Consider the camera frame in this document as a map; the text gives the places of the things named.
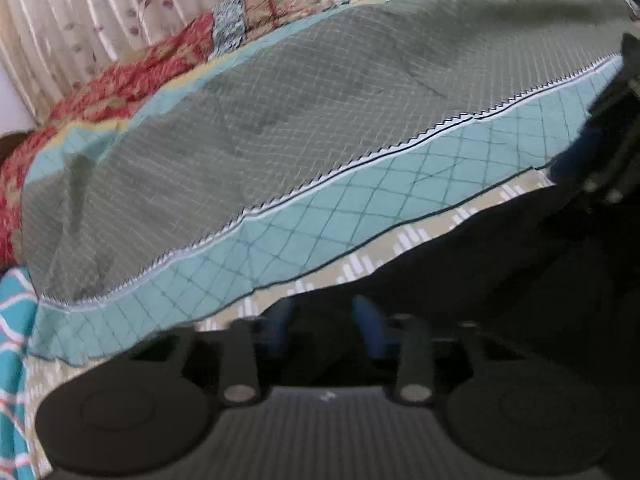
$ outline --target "round black disc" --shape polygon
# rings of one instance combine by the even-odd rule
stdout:
[[[446,406],[449,429],[468,452],[511,472],[559,475],[607,452],[610,425],[595,388],[553,365],[490,365]]]
[[[193,383],[156,363],[125,362],[54,390],[38,409],[36,433],[54,466],[119,476],[179,459],[203,438],[209,418],[207,397]]]

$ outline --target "silver screw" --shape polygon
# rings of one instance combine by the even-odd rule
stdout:
[[[224,391],[223,395],[229,402],[242,404],[253,399],[256,396],[256,391],[246,384],[233,384]]]
[[[406,402],[426,402],[433,392],[422,384],[407,384],[400,389],[400,397]]]

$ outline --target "ribbed black surface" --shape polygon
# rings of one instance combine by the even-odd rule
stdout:
[[[56,471],[49,480],[88,479]],[[470,457],[430,410],[382,389],[276,388],[258,406],[225,412],[177,463],[139,480],[524,480]],[[556,480],[609,480],[597,468]]]

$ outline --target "black robotic device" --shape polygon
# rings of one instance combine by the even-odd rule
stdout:
[[[227,330],[159,333],[54,390],[36,415],[50,480],[608,478],[605,403],[570,371],[357,297],[366,362],[299,386],[282,371],[314,344],[295,313],[287,299]]]

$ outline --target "beige curtain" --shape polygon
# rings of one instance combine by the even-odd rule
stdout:
[[[115,61],[222,0],[0,0],[0,60],[38,122]]]

